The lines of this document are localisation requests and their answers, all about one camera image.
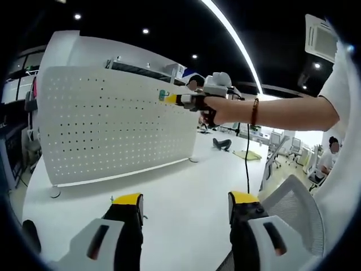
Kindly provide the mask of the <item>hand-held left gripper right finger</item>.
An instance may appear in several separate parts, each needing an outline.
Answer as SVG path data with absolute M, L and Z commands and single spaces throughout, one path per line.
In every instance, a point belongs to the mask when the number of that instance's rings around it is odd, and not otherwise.
M 280 270 L 291 260 L 297 232 L 256 196 L 230 191 L 228 211 L 235 270 Z

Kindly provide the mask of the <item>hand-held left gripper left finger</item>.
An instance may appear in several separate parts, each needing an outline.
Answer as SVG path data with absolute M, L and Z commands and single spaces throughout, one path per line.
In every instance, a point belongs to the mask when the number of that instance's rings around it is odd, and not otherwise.
M 54 270 L 140 270 L 142 226 L 143 194 L 120 196 L 72 238 Z

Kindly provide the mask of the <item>person's right hand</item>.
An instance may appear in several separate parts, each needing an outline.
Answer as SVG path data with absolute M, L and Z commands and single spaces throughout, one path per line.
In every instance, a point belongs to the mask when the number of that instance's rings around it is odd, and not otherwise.
M 206 97 L 204 103 L 215 111 L 214 117 L 203 113 L 204 120 L 211 120 L 215 125 L 224 123 L 252 123 L 253 102 L 245 100 L 228 100 L 220 97 Z

